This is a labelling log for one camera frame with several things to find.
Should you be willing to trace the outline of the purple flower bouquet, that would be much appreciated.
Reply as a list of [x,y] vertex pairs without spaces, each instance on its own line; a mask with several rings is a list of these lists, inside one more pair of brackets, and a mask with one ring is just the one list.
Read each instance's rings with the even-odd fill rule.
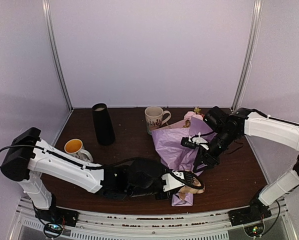
[[151,132],[154,148],[160,156],[160,161],[175,171],[192,171],[198,149],[190,149],[181,145],[183,137],[194,136],[198,133],[205,135],[208,142],[215,133],[203,121],[204,114],[196,107],[188,111],[183,120],[168,126],[162,126]]

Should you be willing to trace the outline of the beige satin ribbon bow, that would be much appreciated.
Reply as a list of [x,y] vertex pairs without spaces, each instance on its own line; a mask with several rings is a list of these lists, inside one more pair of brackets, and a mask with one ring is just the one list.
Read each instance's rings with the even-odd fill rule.
[[201,183],[199,179],[196,177],[193,178],[193,185],[195,187],[202,187],[202,189],[196,189],[190,186],[183,186],[179,191],[178,191],[178,197],[182,200],[185,201],[185,198],[187,194],[202,194],[205,192],[205,184]]

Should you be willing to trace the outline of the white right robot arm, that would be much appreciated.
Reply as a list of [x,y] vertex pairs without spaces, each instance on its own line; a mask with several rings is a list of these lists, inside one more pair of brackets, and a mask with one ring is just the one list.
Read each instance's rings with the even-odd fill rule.
[[[266,139],[299,152],[299,123],[274,118],[257,109],[242,107],[228,114],[215,106],[205,114],[203,121],[215,136],[207,146],[198,142],[203,137],[200,133],[190,138],[191,142],[199,146],[193,164],[195,173],[218,165],[220,155],[242,136]],[[246,217],[256,221],[265,213],[265,206],[271,205],[297,187],[299,187],[299,154],[291,169],[259,192],[257,201],[246,209]]]

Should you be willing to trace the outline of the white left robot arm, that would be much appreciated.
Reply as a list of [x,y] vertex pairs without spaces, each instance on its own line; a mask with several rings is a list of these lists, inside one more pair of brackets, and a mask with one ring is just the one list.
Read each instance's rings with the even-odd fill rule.
[[31,127],[1,148],[0,154],[6,154],[0,171],[22,187],[50,222],[57,222],[62,212],[53,205],[56,197],[43,184],[41,174],[115,200],[151,195],[166,198],[178,186],[177,173],[158,161],[143,157],[107,165],[84,161],[53,147],[40,134],[40,129]]

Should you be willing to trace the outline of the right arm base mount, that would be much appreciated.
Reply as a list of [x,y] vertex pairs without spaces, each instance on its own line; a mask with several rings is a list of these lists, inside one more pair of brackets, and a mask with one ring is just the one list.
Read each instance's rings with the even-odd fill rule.
[[264,219],[272,216],[269,207],[259,200],[259,193],[254,195],[247,207],[228,212],[231,226],[243,225],[244,232],[251,238],[261,237],[265,233]]

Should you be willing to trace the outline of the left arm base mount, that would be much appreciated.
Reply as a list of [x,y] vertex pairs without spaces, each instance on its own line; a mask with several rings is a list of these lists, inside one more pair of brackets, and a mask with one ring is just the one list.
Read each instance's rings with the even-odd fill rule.
[[75,227],[79,213],[75,210],[59,208],[55,205],[49,210],[38,209],[32,202],[35,217],[43,225],[43,234],[49,240],[60,237],[65,227]]

